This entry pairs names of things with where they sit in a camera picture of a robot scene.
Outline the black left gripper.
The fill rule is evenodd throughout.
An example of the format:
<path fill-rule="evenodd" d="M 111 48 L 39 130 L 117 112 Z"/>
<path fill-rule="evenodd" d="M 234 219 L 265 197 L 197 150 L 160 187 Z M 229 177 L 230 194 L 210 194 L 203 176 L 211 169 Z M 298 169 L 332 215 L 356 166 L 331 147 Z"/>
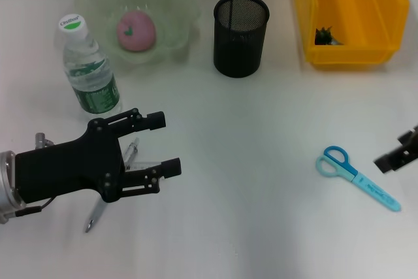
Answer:
<path fill-rule="evenodd" d="M 119 138 L 166 127 L 162 111 L 143 116 L 138 108 L 92 120 L 78 139 L 19 153 L 15 157 L 16 189 L 34 203 L 82 189 L 113 203 L 121 198 L 124 173 Z"/>

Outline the transparent plastic ruler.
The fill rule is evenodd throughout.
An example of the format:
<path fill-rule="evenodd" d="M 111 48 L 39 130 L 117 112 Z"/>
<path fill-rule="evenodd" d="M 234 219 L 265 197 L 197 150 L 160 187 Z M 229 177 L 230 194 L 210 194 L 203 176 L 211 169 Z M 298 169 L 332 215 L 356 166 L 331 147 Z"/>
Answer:
<path fill-rule="evenodd" d="M 134 161 L 125 166 L 126 171 L 141 171 L 151 167 L 160 165 L 161 162 L 143 162 L 143 161 Z"/>

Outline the blue scissors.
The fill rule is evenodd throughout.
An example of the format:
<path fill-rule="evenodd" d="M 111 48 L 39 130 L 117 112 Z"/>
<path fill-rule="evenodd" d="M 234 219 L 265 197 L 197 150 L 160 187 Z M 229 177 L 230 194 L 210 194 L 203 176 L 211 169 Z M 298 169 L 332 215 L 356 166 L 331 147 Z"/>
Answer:
<path fill-rule="evenodd" d="M 392 195 L 352 166 L 348 153 L 339 146 L 325 148 L 316 159 L 315 167 L 324 177 L 339 176 L 347 180 L 393 212 L 402 210 L 401 204 Z"/>

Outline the clear green-label water bottle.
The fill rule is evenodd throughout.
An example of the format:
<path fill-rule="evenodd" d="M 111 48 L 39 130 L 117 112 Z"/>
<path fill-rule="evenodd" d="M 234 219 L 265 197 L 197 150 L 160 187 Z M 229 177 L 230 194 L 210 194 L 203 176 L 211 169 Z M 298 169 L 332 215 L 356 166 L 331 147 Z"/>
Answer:
<path fill-rule="evenodd" d="M 85 19 L 68 14 L 58 22 L 65 39 L 63 66 L 82 110 L 92 118 L 122 111 L 122 101 L 108 56 L 89 32 Z"/>

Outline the grey white ballpoint pen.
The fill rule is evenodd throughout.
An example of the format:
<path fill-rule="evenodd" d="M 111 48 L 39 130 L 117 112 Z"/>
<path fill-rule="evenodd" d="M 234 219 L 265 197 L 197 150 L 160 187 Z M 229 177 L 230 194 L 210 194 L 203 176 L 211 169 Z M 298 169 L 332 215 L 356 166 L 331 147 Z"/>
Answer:
<path fill-rule="evenodd" d="M 130 166 L 138 153 L 138 145 L 139 145 L 139 138 L 135 138 L 133 142 L 127 147 L 125 152 L 123 153 L 123 164 L 126 169 L 130 169 Z M 98 198 L 89 218 L 86 222 L 86 226 L 84 228 L 85 233 L 89 233 L 100 220 L 103 212 L 107 207 L 107 203 L 104 202 L 101 198 Z"/>

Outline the pink toy peach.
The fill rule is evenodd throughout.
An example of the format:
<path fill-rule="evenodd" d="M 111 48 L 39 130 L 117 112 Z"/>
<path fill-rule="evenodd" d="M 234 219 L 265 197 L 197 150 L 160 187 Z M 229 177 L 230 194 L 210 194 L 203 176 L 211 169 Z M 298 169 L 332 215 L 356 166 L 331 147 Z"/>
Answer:
<path fill-rule="evenodd" d="M 131 52 L 150 49 L 157 38 L 152 19 L 139 10 L 125 13 L 118 22 L 116 31 L 121 47 Z"/>

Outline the green plastic wrapper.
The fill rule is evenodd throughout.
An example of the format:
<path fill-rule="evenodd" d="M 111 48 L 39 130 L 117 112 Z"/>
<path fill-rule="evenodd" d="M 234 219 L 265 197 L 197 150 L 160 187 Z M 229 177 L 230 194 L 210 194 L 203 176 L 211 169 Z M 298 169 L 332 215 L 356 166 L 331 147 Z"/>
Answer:
<path fill-rule="evenodd" d="M 340 46 L 341 42 L 337 41 L 331 32 L 331 27 L 315 30 L 315 45 L 316 46 Z"/>

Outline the translucent green fruit bowl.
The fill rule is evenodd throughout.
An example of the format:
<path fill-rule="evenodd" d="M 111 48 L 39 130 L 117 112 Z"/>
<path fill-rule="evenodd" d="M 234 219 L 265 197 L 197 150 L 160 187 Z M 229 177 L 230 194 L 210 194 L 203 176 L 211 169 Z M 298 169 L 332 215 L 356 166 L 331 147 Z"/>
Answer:
<path fill-rule="evenodd" d="M 131 65 L 162 59 L 185 48 L 200 15 L 195 0 L 74 0 L 74 7 L 110 59 Z M 118 22 L 134 10 L 147 14 L 156 30 L 155 44 L 143 52 L 122 48 L 117 38 Z"/>

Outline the black mesh pen holder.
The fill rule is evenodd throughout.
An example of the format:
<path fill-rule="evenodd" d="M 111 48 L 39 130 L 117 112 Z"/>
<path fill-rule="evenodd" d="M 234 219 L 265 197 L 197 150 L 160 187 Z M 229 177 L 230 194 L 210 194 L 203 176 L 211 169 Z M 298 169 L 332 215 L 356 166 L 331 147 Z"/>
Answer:
<path fill-rule="evenodd" d="M 270 12 L 262 0 L 220 0 L 214 7 L 214 66 L 245 78 L 261 63 Z"/>

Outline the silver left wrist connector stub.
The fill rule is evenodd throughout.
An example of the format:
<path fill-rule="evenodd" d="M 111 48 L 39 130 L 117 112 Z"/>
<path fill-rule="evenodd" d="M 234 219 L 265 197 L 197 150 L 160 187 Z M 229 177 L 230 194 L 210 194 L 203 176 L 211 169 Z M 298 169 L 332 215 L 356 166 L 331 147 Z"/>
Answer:
<path fill-rule="evenodd" d="M 45 147 L 53 146 L 54 143 L 48 140 L 44 133 L 36 133 L 35 134 L 35 148 L 41 149 Z"/>

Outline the yellow plastic bin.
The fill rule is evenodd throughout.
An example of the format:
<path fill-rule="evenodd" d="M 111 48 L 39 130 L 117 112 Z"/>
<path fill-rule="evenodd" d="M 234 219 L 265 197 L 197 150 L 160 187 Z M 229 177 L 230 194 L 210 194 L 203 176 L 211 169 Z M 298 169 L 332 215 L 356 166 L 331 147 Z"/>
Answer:
<path fill-rule="evenodd" d="M 399 51 L 409 0 L 294 0 L 304 59 L 316 66 L 363 67 Z M 315 30 L 331 27 L 340 46 L 316 46 Z"/>

